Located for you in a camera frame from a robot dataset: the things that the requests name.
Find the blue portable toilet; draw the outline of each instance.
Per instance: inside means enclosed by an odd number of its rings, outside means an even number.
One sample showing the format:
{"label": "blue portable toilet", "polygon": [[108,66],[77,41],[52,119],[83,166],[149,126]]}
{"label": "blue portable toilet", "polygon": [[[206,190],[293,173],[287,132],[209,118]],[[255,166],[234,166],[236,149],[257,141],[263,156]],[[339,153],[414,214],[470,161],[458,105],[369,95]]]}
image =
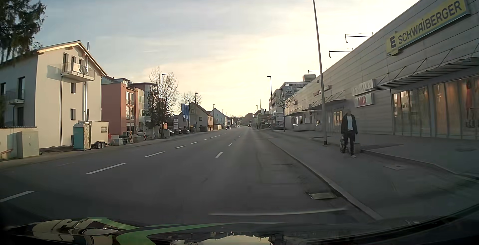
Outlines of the blue portable toilet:
{"label": "blue portable toilet", "polygon": [[79,122],[73,126],[73,149],[91,150],[92,149],[92,124],[89,122]]}

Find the balcony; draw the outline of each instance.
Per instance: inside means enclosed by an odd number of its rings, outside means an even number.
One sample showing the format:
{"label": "balcony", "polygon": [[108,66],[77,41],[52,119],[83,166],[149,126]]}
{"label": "balcony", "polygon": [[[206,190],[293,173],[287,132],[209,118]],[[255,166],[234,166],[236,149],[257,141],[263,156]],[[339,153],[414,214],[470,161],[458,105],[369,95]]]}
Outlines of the balcony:
{"label": "balcony", "polygon": [[7,103],[10,105],[24,104],[25,103],[25,89],[11,89],[5,94]]}
{"label": "balcony", "polygon": [[75,62],[68,62],[61,64],[61,75],[63,77],[68,77],[79,82],[88,82],[95,80],[95,71],[88,68],[84,65],[80,65]]}

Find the yellow sign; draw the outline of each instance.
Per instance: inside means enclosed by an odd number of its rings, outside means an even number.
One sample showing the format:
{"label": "yellow sign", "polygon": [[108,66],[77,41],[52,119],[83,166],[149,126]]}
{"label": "yellow sign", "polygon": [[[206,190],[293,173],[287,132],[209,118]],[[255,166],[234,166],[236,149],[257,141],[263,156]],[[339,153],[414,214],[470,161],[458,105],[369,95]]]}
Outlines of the yellow sign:
{"label": "yellow sign", "polygon": [[386,53],[395,55],[404,46],[467,14],[469,10],[466,0],[446,0],[403,30],[390,35],[386,39]]}

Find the pedestrian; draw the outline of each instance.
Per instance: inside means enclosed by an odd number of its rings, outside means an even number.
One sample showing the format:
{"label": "pedestrian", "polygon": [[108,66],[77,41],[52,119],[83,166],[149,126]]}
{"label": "pedestrian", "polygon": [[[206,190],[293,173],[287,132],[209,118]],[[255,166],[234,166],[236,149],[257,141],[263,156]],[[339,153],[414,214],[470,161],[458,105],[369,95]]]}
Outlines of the pedestrian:
{"label": "pedestrian", "polygon": [[344,145],[348,143],[349,138],[349,150],[351,153],[351,158],[356,158],[355,156],[355,138],[358,133],[358,128],[356,126],[356,117],[351,114],[351,110],[346,110],[346,115],[343,117],[341,122],[341,134],[343,134]]}

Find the road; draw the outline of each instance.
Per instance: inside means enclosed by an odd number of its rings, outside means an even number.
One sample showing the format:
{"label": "road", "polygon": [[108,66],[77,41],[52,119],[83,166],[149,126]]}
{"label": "road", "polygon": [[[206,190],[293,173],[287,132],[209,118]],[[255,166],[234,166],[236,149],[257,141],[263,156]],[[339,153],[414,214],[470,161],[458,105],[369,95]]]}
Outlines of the road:
{"label": "road", "polygon": [[248,127],[2,169],[7,224],[108,217],[123,222],[366,223],[372,218]]}

